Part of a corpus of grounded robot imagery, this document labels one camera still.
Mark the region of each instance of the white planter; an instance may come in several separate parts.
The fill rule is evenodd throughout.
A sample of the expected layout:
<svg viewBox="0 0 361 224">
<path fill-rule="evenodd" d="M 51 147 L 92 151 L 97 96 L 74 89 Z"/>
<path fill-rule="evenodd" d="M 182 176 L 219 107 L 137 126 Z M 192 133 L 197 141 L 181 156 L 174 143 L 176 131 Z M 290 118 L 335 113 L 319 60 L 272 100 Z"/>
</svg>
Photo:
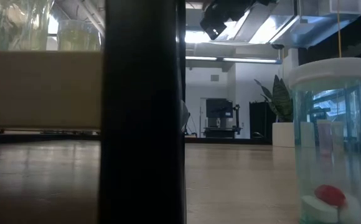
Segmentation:
<svg viewBox="0 0 361 224">
<path fill-rule="evenodd" d="M 294 143 L 294 123 L 273 123 L 272 142 L 277 147 L 295 147 Z"/>
</svg>

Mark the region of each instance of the computer screen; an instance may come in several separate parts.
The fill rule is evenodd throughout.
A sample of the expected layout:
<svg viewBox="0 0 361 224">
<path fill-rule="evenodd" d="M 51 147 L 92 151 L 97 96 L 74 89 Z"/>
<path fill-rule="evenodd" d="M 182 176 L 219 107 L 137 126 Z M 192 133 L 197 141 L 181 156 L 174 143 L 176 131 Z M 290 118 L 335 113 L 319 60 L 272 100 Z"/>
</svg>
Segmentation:
<svg viewBox="0 0 361 224">
<path fill-rule="evenodd" d="M 207 99 L 208 118 L 233 118 L 233 102 L 226 99 Z"/>
</svg>

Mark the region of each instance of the white lid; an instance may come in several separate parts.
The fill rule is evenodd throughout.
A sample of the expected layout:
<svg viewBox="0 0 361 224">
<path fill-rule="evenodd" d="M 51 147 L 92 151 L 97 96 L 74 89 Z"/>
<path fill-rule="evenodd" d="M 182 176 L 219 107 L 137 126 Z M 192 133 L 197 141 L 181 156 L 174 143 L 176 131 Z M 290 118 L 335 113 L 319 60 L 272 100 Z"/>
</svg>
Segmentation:
<svg viewBox="0 0 361 224">
<path fill-rule="evenodd" d="M 361 80 L 361 58 L 332 58 L 298 66 L 290 72 L 289 87 L 321 80 L 325 84 L 343 78 Z"/>
</svg>

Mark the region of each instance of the black cabinet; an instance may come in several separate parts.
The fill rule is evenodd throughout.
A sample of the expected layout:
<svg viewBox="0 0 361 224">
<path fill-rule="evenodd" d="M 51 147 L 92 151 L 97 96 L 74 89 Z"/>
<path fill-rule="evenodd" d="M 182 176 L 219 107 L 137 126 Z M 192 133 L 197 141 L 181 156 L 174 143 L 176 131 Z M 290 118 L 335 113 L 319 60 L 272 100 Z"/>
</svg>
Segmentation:
<svg viewBox="0 0 361 224">
<path fill-rule="evenodd" d="M 250 103 L 250 133 L 251 138 L 265 138 L 272 142 L 272 124 L 276 115 L 270 110 L 267 102 Z"/>
</svg>

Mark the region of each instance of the black stand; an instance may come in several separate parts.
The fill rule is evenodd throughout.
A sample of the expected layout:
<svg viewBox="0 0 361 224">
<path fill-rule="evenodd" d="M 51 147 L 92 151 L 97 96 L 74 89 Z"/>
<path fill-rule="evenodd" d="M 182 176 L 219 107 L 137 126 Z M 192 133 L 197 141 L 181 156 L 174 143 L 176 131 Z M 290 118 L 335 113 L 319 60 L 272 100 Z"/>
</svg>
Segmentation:
<svg viewBox="0 0 361 224">
<path fill-rule="evenodd" d="M 236 126 L 232 128 L 216 128 L 216 127 L 207 127 L 204 128 L 204 135 L 206 138 L 232 138 L 235 139 L 235 134 L 240 134 L 241 127 L 239 125 L 239 116 L 238 111 L 240 105 L 236 105 L 233 110 L 236 111 Z"/>
<path fill-rule="evenodd" d="M 183 8 L 176 0 L 106 1 L 100 223 L 185 223 L 184 49 L 176 42 L 184 41 Z"/>
</svg>

